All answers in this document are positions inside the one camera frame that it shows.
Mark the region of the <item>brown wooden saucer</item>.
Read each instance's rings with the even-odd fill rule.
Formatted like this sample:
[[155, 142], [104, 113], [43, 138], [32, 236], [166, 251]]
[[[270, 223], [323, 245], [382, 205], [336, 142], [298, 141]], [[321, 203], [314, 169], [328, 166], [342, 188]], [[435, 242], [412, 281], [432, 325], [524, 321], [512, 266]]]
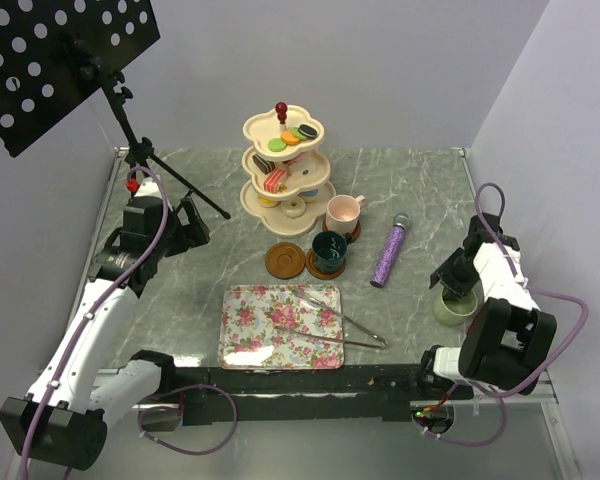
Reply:
[[306, 266], [306, 269], [308, 270], [308, 272], [315, 278], [318, 278], [321, 280], [333, 280], [333, 279], [339, 277], [345, 271], [346, 261], [343, 261], [340, 268], [335, 270], [334, 272], [323, 272], [317, 267], [317, 265], [315, 263], [314, 251], [312, 248], [310, 248], [306, 252], [305, 266]]
[[281, 242], [265, 254], [265, 267], [275, 278], [288, 280], [300, 275], [306, 266], [306, 255], [296, 244]]
[[346, 222], [328, 222], [322, 223], [322, 231], [328, 232], [333, 245], [350, 244], [355, 242], [361, 234], [361, 224], [359, 220]]

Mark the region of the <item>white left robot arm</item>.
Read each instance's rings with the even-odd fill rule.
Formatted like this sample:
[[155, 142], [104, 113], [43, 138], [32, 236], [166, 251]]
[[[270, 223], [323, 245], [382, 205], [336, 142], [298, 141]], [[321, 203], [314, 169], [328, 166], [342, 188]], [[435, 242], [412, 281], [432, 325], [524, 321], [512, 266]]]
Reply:
[[139, 401], [164, 402], [177, 390], [172, 356], [142, 350], [112, 378], [95, 383], [117, 330], [165, 257], [209, 242], [190, 197], [165, 209], [158, 194], [136, 195], [121, 226], [89, 269], [80, 306], [51, 361], [22, 398], [7, 398], [0, 422], [22, 462], [74, 470], [96, 461], [108, 432]]

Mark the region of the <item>pink cup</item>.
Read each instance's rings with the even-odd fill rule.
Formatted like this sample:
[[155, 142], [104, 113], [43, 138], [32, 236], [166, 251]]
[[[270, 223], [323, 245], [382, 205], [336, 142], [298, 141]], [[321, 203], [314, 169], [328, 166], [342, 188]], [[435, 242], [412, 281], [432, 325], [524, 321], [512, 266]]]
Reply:
[[359, 220], [366, 198], [362, 195], [336, 195], [327, 205], [325, 220], [328, 222], [346, 222]]

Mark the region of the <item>metal serving tongs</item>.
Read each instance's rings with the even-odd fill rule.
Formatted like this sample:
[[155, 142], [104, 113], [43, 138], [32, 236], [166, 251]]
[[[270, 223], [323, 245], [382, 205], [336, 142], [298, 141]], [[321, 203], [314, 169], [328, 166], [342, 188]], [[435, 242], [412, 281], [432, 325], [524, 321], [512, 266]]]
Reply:
[[321, 300], [317, 299], [316, 297], [306, 293], [304, 290], [301, 290], [297, 287], [290, 287], [290, 291], [294, 294], [294, 296], [296, 298], [301, 299], [308, 305], [310, 305], [312, 307], [316, 307], [316, 308], [322, 308], [322, 309], [326, 310], [327, 312], [333, 314], [337, 319], [339, 319], [341, 321], [342, 324], [349, 323], [355, 329], [357, 329], [358, 331], [362, 332], [367, 337], [370, 337], [372, 340], [374, 340], [375, 344], [347, 340], [344, 337], [344, 335], [342, 338], [336, 338], [336, 337], [326, 337], [326, 336], [314, 335], [314, 334], [310, 334], [310, 333], [303, 333], [301, 331], [297, 331], [297, 330], [294, 330], [294, 329], [291, 329], [288, 327], [284, 327], [281, 325], [276, 325], [275, 326], [276, 330], [285, 332], [285, 333], [288, 333], [288, 334], [291, 334], [294, 336], [299, 336], [299, 337], [302, 337], [305, 339], [319, 340], [319, 341], [323, 341], [323, 342], [327, 342], [327, 343], [351, 345], [351, 346], [357, 346], [357, 347], [368, 348], [368, 349], [373, 349], [373, 350], [385, 350], [388, 348], [388, 342], [384, 338], [373, 333], [371, 330], [367, 329], [363, 325], [354, 321], [347, 315], [344, 315], [341, 312], [335, 310], [334, 308], [329, 307], [326, 303], [322, 302]]

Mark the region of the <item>white glazed donut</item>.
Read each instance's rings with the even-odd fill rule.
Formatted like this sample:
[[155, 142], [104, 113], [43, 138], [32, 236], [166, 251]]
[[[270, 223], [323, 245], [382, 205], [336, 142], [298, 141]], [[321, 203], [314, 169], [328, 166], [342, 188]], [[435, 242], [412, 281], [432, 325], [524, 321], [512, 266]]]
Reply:
[[299, 196], [282, 201], [280, 203], [280, 207], [281, 207], [282, 213], [290, 219], [299, 218], [306, 211], [306, 203]]

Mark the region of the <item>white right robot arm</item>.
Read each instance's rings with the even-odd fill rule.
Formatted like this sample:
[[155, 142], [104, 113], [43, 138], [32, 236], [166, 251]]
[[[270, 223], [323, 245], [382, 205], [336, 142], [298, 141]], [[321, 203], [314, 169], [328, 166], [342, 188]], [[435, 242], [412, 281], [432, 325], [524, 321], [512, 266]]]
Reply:
[[546, 360], [557, 321], [540, 310], [524, 288], [520, 246], [506, 235], [500, 217], [474, 215], [462, 246], [429, 277], [436, 316], [468, 322], [459, 347], [434, 345], [421, 357], [419, 392], [438, 398], [451, 383], [474, 381], [499, 390], [530, 394], [530, 376]]

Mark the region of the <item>blue glazed donut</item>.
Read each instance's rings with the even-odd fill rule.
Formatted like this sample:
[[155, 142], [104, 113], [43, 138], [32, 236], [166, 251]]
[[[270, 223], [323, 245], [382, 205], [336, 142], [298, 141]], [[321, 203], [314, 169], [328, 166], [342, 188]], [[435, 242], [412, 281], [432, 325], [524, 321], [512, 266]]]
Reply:
[[312, 202], [315, 201], [317, 198], [317, 195], [319, 194], [320, 189], [316, 188], [313, 190], [307, 190], [304, 192], [300, 193], [300, 197], [305, 201], [305, 202]]

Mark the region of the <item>white cake slice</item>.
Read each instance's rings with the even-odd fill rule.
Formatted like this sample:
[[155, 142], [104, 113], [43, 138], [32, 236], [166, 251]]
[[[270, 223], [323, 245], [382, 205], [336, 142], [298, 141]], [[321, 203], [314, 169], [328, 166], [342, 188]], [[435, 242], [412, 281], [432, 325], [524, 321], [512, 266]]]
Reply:
[[299, 159], [288, 165], [289, 178], [299, 182], [307, 176], [311, 176], [318, 168], [314, 158]]

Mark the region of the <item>colourful macarons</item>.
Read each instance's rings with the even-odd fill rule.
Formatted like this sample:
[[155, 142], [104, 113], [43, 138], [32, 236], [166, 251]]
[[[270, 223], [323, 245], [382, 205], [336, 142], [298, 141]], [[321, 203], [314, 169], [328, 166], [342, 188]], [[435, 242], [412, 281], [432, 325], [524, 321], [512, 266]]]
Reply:
[[318, 137], [318, 131], [307, 124], [301, 124], [298, 127], [299, 132], [307, 139], [316, 139]]

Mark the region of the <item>pink cake slice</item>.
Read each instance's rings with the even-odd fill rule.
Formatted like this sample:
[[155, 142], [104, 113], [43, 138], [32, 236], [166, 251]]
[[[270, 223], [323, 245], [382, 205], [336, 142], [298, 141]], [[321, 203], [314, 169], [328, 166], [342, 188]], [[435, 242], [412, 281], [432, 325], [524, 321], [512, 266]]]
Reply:
[[285, 161], [284, 165], [289, 169], [298, 169], [303, 167], [307, 163], [308, 159], [309, 157], [307, 156], [307, 153], [303, 153], [288, 161]]

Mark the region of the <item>black perforated music stand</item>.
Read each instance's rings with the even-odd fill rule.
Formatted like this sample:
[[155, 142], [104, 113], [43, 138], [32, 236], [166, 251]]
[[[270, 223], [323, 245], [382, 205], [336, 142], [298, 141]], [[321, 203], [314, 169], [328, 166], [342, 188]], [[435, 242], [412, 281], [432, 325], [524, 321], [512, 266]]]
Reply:
[[126, 161], [154, 161], [189, 194], [201, 192], [135, 135], [123, 70], [160, 38], [148, 1], [0, 1], [0, 138], [17, 157], [103, 92], [128, 143]]

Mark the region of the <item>red striped cake slice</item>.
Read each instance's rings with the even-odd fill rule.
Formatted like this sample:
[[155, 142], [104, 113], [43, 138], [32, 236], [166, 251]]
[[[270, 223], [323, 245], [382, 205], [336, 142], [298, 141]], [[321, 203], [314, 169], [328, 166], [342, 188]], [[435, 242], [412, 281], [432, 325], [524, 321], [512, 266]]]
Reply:
[[279, 193], [286, 188], [286, 181], [288, 178], [288, 172], [282, 168], [275, 168], [267, 174], [263, 188], [269, 193]]

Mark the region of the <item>light green cup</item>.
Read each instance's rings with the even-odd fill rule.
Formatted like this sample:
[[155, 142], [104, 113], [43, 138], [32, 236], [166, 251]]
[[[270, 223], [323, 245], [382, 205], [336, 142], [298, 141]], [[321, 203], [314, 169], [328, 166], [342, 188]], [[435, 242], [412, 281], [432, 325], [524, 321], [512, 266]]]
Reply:
[[478, 297], [473, 291], [459, 300], [447, 299], [447, 294], [449, 291], [443, 288], [432, 304], [433, 316], [441, 325], [454, 327], [475, 318], [478, 311]]

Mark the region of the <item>cream three-tier cake stand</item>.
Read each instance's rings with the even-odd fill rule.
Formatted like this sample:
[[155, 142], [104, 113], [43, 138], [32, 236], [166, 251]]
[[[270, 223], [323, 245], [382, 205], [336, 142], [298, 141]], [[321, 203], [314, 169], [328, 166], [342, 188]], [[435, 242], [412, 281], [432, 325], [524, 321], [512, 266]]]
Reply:
[[[285, 130], [307, 124], [318, 131], [316, 139], [306, 139], [298, 145], [289, 146], [282, 152], [272, 152], [268, 149], [268, 141], [280, 137]], [[242, 156], [242, 167], [249, 180], [243, 185], [240, 192], [240, 201], [244, 210], [258, 218], [263, 226], [280, 238], [297, 238], [308, 233], [326, 215], [329, 201], [336, 195], [336, 190], [330, 181], [331, 164], [319, 151], [324, 141], [325, 129], [314, 119], [308, 110], [299, 105], [290, 105], [284, 102], [277, 103], [273, 109], [250, 117], [243, 124], [243, 135], [250, 146]], [[300, 154], [307, 153], [309, 158], [314, 158], [318, 168], [311, 176], [299, 182], [289, 178], [288, 168], [284, 165]], [[252, 155], [258, 154], [262, 158], [272, 161], [276, 168], [288, 172], [286, 188], [279, 193], [269, 193], [263, 188], [264, 175], [253, 163]], [[280, 207], [282, 201], [300, 197], [300, 193], [319, 188], [320, 192], [315, 201], [305, 202], [305, 213], [296, 219], [286, 217]], [[273, 208], [264, 208], [258, 202], [258, 197], [278, 201]]]

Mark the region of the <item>dark green mug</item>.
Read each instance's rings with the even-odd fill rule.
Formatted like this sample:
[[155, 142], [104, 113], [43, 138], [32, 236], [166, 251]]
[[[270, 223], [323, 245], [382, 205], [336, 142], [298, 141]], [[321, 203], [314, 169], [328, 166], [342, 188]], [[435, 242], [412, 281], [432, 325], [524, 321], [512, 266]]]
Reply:
[[349, 244], [333, 245], [330, 240], [328, 232], [320, 232], [312, 240], [315, 263], [323, 272], [334, 272], [346, 261]]

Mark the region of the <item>chocolate cake slice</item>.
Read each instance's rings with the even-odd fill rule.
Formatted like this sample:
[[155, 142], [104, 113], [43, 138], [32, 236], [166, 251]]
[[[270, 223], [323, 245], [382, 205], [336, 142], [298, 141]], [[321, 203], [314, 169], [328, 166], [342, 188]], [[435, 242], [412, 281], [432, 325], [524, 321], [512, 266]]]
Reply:
[[258, 154], [252, 155], [254, 165], [264, 174], [269, 175], [275, 168], [276, 164], [272, 161], [262, 158]]

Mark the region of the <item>orange macaron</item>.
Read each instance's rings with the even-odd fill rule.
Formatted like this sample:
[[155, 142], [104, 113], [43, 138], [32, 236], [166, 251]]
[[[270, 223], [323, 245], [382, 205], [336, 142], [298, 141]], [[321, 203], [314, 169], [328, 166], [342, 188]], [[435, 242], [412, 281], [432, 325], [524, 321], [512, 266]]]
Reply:
[[295, 146], [301, 142], [301, 140], [299, 138], [297, 138], [296, 136], [294, 136], [290, 130], [283, 131], [280, 134], [280, 138], [286, 145], [289, 145], [289, 146]]

